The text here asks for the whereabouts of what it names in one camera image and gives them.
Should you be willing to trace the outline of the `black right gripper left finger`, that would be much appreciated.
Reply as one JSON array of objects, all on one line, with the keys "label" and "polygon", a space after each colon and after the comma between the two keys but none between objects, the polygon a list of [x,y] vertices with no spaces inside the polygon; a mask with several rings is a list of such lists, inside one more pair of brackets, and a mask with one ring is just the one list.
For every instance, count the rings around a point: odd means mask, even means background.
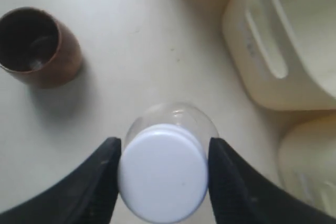
[{"label": "black right gripper left finger", "polygon": [[1,223],[110,223],[118,197],[121,140],[107,138],[80,166],[30,200],[1,213]]}]

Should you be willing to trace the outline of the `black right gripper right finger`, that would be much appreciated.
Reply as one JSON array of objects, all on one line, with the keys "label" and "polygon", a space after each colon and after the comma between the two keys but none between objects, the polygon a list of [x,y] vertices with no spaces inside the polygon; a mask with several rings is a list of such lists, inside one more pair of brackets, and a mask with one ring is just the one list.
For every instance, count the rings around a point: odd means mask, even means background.
[{"label": "black right gripper right finger", "polygon": [[216,223],[335,223],[266,179],[222,138],[210,139],[208,173]]}]

